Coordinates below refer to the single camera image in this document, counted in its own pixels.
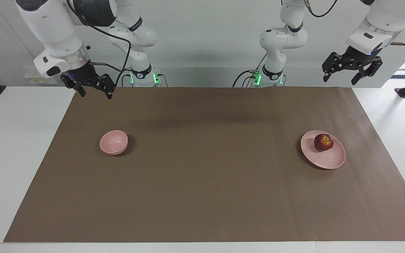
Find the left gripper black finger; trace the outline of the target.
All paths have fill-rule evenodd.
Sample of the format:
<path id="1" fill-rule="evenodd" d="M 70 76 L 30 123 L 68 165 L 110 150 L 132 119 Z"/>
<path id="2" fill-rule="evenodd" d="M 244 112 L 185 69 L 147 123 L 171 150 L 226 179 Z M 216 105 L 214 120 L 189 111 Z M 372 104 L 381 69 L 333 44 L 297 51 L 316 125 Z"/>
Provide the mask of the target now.
<path id="1" fill-rule="evenodd" d="M 322 71 L 324 73 L 323 81 L 328 82 L 328 79 L 333 73 L 344 70 L 344 64 L 347 62 L 347 57 L 332 52 L 322 64 Z"/>
<path id="2" fill-rule="evenodd" d="M 351 84 L 356 85 L 360 79 L 365 77 L 372 77 L 381 67 L 382 63 L 383 62 L 381 58 L 373 59 L 368 65 L 358 63 L 358 65 L 356 65 L 358 73 L 355 74 L 355 76 L 352 78 Z"/>

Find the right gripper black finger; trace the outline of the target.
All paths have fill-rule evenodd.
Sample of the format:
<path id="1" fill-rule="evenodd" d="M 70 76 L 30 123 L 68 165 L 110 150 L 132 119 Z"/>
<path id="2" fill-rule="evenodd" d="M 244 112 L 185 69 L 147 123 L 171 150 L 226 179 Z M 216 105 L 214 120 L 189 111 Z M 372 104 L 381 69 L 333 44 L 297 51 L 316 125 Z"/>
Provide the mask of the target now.
<path id="1" fill-rule="evenodd" d="M 103 74 L 97 77 L 96 89 L 103 92 L 110 100 L 115 91 L 116 84 L 108 74 Z"/>
<path id="2" fill-rule="evenodd" d="M 63 83 L 65 84 L 66 88 L 73 89 L 74 91 L 77 91 L 80 96 L 85 97 L 86 91 L 79 83 L 74 82 L 70 78 L 64 78 Z"/>

